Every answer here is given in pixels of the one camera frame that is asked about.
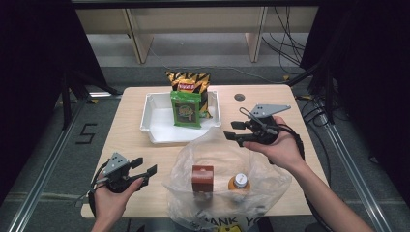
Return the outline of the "brown carton box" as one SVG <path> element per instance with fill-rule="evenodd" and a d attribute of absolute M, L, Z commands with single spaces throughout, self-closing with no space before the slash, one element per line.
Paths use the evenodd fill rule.
<path fill-rule="evenodd" d="M 194 165 L 191 172 L 191 186 L 194 192 L 212 192 L 214 190 L 214 167 Z"/>

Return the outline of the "aluminium floor rail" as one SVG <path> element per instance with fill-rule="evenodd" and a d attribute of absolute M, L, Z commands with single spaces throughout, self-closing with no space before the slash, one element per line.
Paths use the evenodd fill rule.
<path fill-rule="evenodd" d="M 326 129 L 337 150 L 341 163 L 343 164 L 356 192 L 358 193 L 359 198 L 361 199 L 362 204 L 364 205 L 367 214 L 375 227 L 375 230 L 377 232 L 392 232 L 391 225 L 385 217 L 382 208 L 377 203 L 361 171 L 353 161 L 339 132 L 337 131 L 336 126 L 330 124 L 326 126 Z"/>
<path fill-rule="evenodd" d="M 68 143 L 69 137 L 73 132 L 76 120 L 86 104 L 86 100 L 77 100 L 76 103 L 69 101 L 69 109 L 73 112 L 70 114 L 72 119 L 58 134 L 57 140 L 48 153 L 46 160 L 34 179 L 33 184 L 27 192 L 10 192 L 6 197 L 6 202 L 18 203 L 18 208 L 11 220 L 6 232 L 24 232 L 28 221 L 41 199 L 42 193 L 49 182 L 52 172 L 54 171 L 63 151 Z"/>

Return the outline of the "light wooden desk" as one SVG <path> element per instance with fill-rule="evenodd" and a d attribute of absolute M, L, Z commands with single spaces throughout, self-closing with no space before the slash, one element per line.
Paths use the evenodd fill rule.
<path fill-rule="evenodd" d="M 279 33 L 285 23 L 295 33 L 308 33 L 316 7 L 208 7 L 98 9 L 76 12 L 87 34 L 127 34 L 136 62 L 146 62 L 156 34 L 243 33 L 252 63 L 258 60 L 264 33 Z"/>

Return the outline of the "black curtain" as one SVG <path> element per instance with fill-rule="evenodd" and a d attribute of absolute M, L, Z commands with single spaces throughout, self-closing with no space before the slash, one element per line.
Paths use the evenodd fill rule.
<path fill-rule="evenodd" d="M 371 154 L 410 206 L 410 0 L 324 0 L 301 66 L 319 61 L 351 14 L 334 79 Z"/>
<path fill-rule="evenodd" d="M 0 0 L 0 205 L 81 74 L 106 83 L 72 0 Z"/>

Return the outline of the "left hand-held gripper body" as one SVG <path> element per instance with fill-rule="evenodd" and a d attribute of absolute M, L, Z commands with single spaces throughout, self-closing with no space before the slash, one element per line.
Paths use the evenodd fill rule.
<path fill-rule="evenodd" d="M 119 153 L 114 153 L 102 173 L 107 188 L 114 193 L 124 192 L 136 180 L 136 177 L 129 175 L 131 168 L 131 163 L 127 158 Z"/>

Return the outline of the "black yellow chip bag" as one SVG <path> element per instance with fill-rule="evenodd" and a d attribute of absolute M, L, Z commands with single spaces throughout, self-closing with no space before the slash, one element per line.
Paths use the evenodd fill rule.
<path fill-rule="evenodd" d="M 211 118 L 208 110 L 208 87 L 210 86 L 211 76 L 207 72 L 176 72 L 166 71 L 165 75 L 171 83 L 173 91 L 199 94 L 199 117 Z"/>

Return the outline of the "black metal stand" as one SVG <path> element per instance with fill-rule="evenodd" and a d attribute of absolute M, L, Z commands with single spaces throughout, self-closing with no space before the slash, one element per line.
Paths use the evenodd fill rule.
<path fill-rule="evenodd" d="M 92 78 L 89 75 L 86 75 L 80 71 L 66 71 L 61 78 L 62 86 L 62 101 L 63 101 L 63 112 L 64 112 L 64 124 L 63 129 L 65 130 L 71 123 L 72 120 L 72 107 L 70 92 L 73 92 L 74 95 L 80 100 L 88 100 L 91 97 L 90 92 L 85 87 L 86 84 L 96 86 L 102 90 L 105 90 L 111 95 L 119 96 L 122 94 L 121 91 L 116 90 L 108 86 L 105 82 L 99 81 L 95 78 Z"/>
<path fill-rule="evenodd" d="M 327 65 L 317 63 L 296 77 L 286 81 L 285 84 L 292 87 L 309 76 L 311 76 L 311 81 L 307 90 L 310 94 L 317 95 L 322 93 L 325 96 L 325 113 L 330 123 L 333 124 L 335 122 L 333 118 L 333 74 Z"/>

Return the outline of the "person's right hand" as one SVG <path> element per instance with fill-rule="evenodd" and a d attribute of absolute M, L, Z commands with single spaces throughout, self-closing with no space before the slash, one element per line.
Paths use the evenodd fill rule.
<path fill-rule="evenodd" d="M 278 167 L 284 168 L 292 175 L 303 174 L 308 170 L 308 165 L 300 155 L 294 136 L 282 130 L 277 140 L 264 145 L 257 142 L 244 142 L 244 147 L 265 155 L 269 161 Z"/>

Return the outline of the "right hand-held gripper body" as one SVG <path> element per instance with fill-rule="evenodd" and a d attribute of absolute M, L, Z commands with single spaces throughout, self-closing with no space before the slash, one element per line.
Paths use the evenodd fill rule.
<path fill-rule="evenodd" d="M 257 104 L 248 114 L 249 129 L 260 144 L 272 144 L 279 134 L 279 126 L 273 115 L 290 109 L 290 105 L 279 104 Z"/>

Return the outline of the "clear plastic bag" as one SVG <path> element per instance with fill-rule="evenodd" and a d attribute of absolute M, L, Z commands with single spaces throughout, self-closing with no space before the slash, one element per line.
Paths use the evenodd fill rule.
<path fill-rule="evenodd" d="M 212 192 L 192 190 L 194 165 L 214 167 Z M 229 180 L 238 173 L 247 175 L 250 189 L 228 189 Z M 265 156 L 227 140 L 222 130 L 211 129 L 179 152 L 162 184 L 168 190 L 169 217 L 180 226 L 199 232 L 223 228 L 247 232 L 281 199 L 291 182 L 290 174 L 269 164 Z"/>

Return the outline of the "person's left hand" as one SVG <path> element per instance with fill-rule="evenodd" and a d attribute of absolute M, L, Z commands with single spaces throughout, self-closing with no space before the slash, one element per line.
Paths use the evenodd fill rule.
<path fill-rule="evenodd" d="M 133 181 L 122 193 L 111 192 L 106 186 L 99 184 L 95 191 L 96 221 L 117 222 L 126 210 L 131 196 L 142 184 L 142 179 Z"/>

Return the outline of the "orange drink bottle white cap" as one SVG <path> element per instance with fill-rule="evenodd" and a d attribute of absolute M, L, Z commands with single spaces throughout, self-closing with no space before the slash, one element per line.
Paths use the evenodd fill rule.
<path fill-rule="evenodd" d="M 246 174 L 238 173 L 228 182 L 229 190 L 250 189 L 250 182 Z"/>

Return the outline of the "white plastic bin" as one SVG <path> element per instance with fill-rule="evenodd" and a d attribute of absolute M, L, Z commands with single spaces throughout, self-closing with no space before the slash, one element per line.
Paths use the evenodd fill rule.
<path fill-rule="evenodd" d="M 208 92 L 208 110 L 212 117 L 201 118 L 200 129 L 177 127 L 174 125 L 170 94 L 149 93 L 145 99 L 140 130 L 149 135 L 152 143 L 190 142 L 204 135 L 210 128 L 221 125 L 217 91 Z"/>

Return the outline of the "green snack packet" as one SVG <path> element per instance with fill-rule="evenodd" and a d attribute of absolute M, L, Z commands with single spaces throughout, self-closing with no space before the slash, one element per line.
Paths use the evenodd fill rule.
<path fill-rule="evenodd" d="M 200 128 L 200 95 L 196 93 L 172 91 L 170 93 L 174 125 L 185 128 Z"/>

